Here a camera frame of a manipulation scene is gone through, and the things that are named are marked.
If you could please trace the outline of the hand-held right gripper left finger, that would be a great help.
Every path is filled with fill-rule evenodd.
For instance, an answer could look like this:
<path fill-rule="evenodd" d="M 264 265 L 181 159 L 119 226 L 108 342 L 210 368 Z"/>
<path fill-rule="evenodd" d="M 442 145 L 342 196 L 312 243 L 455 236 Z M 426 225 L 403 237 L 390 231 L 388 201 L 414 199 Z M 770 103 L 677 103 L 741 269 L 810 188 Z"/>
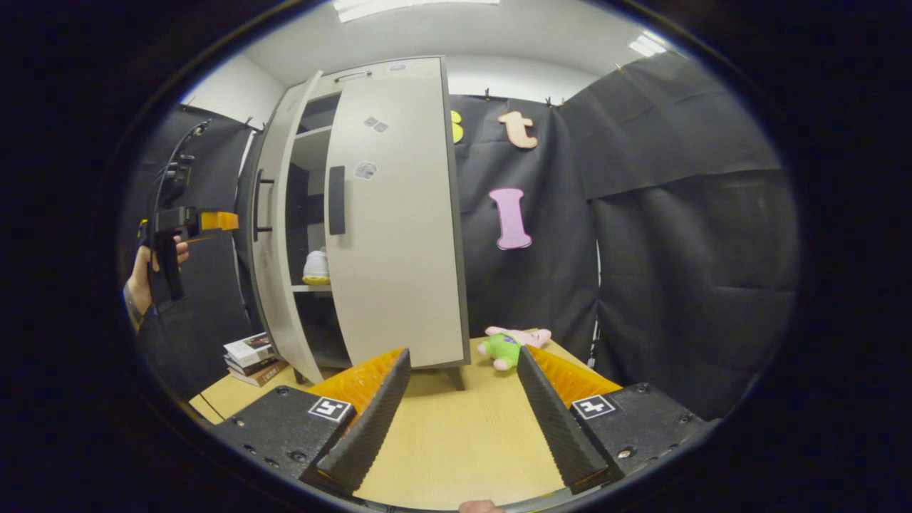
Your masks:
<path fill-rule="evenodd" d="M 271 473 L 353 494 L 390 431 L 410 371 L 410 351 L 394 348 L 306 390 L 278 386 L 215 432 Z"/>

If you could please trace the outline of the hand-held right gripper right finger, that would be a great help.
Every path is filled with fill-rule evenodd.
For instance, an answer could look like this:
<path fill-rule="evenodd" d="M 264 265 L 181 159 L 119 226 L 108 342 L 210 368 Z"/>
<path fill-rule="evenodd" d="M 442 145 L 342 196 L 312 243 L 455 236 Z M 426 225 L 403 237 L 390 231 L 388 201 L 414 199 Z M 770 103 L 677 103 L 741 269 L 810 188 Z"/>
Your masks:
<path fill-rule="evenodd" d="M 697 440 L 700 416 L 650 383 L 626 387 L 541 348 L 521 348 L 524 392 L 574 494 L 638 473 Z"/>

